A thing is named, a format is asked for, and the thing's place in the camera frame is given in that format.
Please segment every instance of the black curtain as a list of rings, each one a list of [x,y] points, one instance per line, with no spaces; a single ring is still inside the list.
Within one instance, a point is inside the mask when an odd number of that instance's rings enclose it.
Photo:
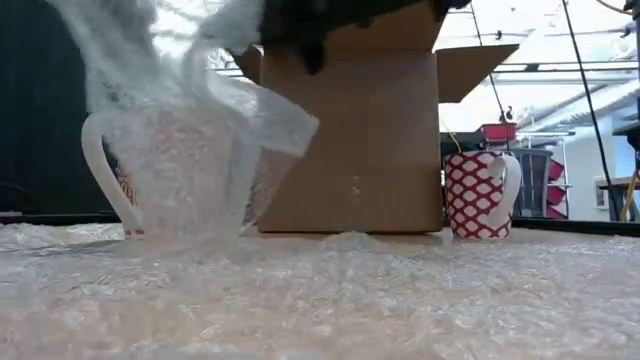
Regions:
[[[85,163],[84,63],[44,0],[0,0],[0,211],[109,211]]]

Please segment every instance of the cardboard box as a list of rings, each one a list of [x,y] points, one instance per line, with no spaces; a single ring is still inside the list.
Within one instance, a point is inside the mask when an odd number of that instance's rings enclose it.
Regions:
[[[307,154],[259,219],[260,231],[442,228],[438,102],[462,100],[517,46],[433,54],[440,26],[424,2],[367,30],[339,29],[326,43],[326,69],[315,76],[282,48],[236,57],[245,76],[320,121]]]

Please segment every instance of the white wall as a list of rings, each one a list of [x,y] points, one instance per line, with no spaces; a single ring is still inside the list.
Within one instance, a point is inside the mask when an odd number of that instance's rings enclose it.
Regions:
[[[610,175],[616,177],[617,138],[611,135],[611,118],[600,120],[599,127]],[[569,189],[569,220],[609,221],[609,212],[596,206],[594,182],[604,172],[594,130],[577,129],[575,136],[566,138],[565,149],[568,181],[572,185]],[[554,149],[554,159],[563,162],[560,147]]]

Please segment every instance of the white mug handle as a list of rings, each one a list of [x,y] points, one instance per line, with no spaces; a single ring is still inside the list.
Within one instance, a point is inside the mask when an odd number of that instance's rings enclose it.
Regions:
[[[515,204],[520,191],[522,169],[518,160],[511,155],[503,155],[493,159],[488,169],[489,174],[496,179],[504,174],[502,199],[500,199],[498,207],[493,209],[487,217],[487,225],[500,226],[509,220],[513,210],[513,204]]]
[[[84,158],[100,189],[120,217],[125,233],[140,234],[143,229],[142,212],[131,204],[111,171],[102,144],[104,128],[100,120],[99,116],[91,114],[82,126],[81,138]]]

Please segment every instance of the bubble wrap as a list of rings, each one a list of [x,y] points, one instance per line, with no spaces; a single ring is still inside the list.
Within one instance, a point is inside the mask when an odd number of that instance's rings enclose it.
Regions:
[[[0,228],[2,359],[638,359],[640,242]]]
[[[262,0],[49,2],[82,52],[96,133],[145,233],[188,247],[250,225],[318,126],[274,92],[207,71],[223,49],[258,40]]]

